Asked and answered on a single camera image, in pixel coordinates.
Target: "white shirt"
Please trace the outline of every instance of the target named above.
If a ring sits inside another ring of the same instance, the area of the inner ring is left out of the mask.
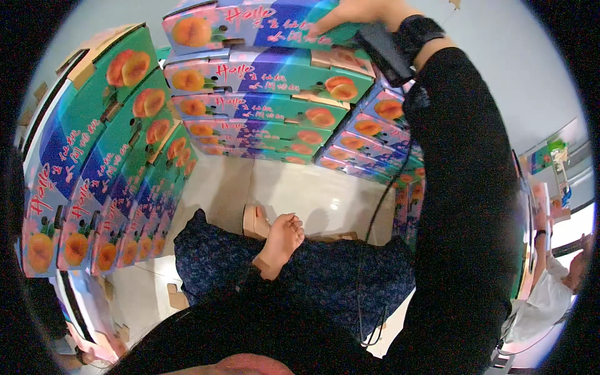
[[[509,328],[505,343],[527,341],[550,328],[565,314],[573,297],[572,290],[562,283],[562,277],[568,274],[569,270],[556,258],[546,257],[546,269],[529,299],[512,301],[511,317],[505,323],[505,328]]]

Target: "beige sandal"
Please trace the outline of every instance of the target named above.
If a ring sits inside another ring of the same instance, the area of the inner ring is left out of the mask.
[[[246,237],[265,239],[269,235],[269,218],[261,205],[245,205],[242,234]]]

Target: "bare foot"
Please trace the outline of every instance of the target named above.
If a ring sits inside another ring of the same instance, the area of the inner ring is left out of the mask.
[[[265,264],[259,267],[263,278],[276,279],[303,241],[304,228],[300,219],[295,214],[279,215],[271,226],[265,247],[255,259],[255,263],[259,260]]]

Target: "tile floor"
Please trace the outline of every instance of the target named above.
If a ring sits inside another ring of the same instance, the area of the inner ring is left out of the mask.
[[[168,255],[119,269],[107,278],[114,286],[113,317],[116,323],[129,327],[130,347],[177,311],[169,305],[166,287],[168,283],[181,286],[173,238],[198,208],[206,211],[210,223],[235,233],[242,230],[244,205],[260,203],[271,220],[277,214],[295,212],[308,235],[354,231],[364,239],[385,189],[375,182],[316,166],[200,153],[199,158],[175,214],[165,247]],[[388,194],[379,212],[370,240],[373,244],[383,245],[390,239],[393,195],[393,191]],[[370,348],[374,355],[385,354],[402,329],[409,299],[388,320],[382,339]],[[89,374],[97,371],[86,370]]]

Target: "dark blue patterned skirt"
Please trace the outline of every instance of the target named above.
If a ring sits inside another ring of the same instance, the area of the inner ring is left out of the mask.
[[[204,211],[196,211],[175,238],[175,264],[190,305],[201,302],[216,287],[224,287],[264,244],[208,224]],[[359,296],[367,335],[380,324],[382,315],[387,319],[415,287],[410,250],[402,239],[392,238],[382,247],[364,241],[307,239],[279,276],[291,292],[321,308],[356,338],[360,337],[356,281],[361,251]]]

